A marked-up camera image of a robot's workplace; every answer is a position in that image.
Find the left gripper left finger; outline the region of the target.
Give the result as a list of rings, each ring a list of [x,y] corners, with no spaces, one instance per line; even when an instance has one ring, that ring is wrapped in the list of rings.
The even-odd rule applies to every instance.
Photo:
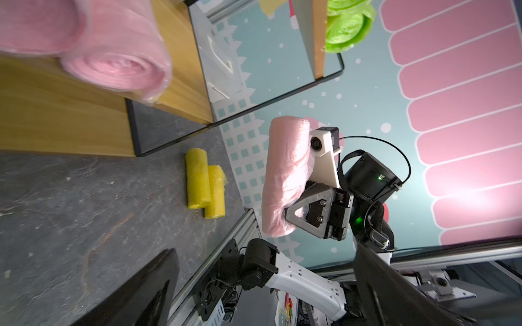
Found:
[[[179,276],[175,249],[161,251],[74,325],[166,325]]]

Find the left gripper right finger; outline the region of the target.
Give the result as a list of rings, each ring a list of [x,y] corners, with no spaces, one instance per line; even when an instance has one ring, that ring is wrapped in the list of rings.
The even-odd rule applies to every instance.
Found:
[[[443,310],[366,246],[353,263],[367,325],[464,325]]]

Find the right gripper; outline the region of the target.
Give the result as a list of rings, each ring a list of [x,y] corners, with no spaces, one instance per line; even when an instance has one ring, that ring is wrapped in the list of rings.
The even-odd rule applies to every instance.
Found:
[[[351,191],[308,181],[303,194],[284,209],[287,222],[320,239],[344,240],[354,195]]]

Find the pink roll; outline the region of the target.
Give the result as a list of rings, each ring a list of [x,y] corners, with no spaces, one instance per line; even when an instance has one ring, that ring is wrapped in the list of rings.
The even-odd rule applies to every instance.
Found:
[[[72,48],[86,33],[91,1],[2,1],[1,51],[46,56]]]
[[[262,231],[269,237],[291,234],[284,209],[303,194],[313,166],[310,122],[304,118],[281,116],[272,120],[265,184],[262,191]]]
[[[79,80],[153,103],[172,80],[171,56],[150,1],[85,1],[86,32],[61,55]]]

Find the yellow roll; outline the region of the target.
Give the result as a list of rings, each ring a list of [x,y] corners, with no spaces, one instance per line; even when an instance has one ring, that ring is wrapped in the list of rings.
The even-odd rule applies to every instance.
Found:
[[[217,219],[226,215],[225,185],[228,183],[222,167],[208,166],[211,203],[205,208],[206,219]]]
[[[212,196],[210,192],[207,152],[193,148],[186,154],[187,195],[189,209],[207,207]]]

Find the green roll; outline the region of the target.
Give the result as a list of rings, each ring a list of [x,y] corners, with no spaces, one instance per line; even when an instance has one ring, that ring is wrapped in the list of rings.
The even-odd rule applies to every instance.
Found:
[[[327,15],[338,16],[371,4],[372,0],[328,0]]]
[[[341,53],[362,42],[371,32],[375,16],[373,4],[342,15],[328,16],[325,52]]]

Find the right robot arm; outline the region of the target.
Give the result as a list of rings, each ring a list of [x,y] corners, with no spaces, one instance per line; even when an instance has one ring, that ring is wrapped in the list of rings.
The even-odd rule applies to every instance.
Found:
[[[395,244],[386,200],[403,185],[368,152],[356,150],[346,159],[353,160],[353,166],[335,171],[338,186],[308,181],[303,195],[283,210],[284,220],[297,228],[296,235],[252,239],[244,248],[235,240],[226,244],[193,290],[204,321],[227,297],[237,299],[240,289],[256,287],[307,299],[331,319],[346,317],[344,290],[311,268],[353,258],[357,245],[390,255]]]

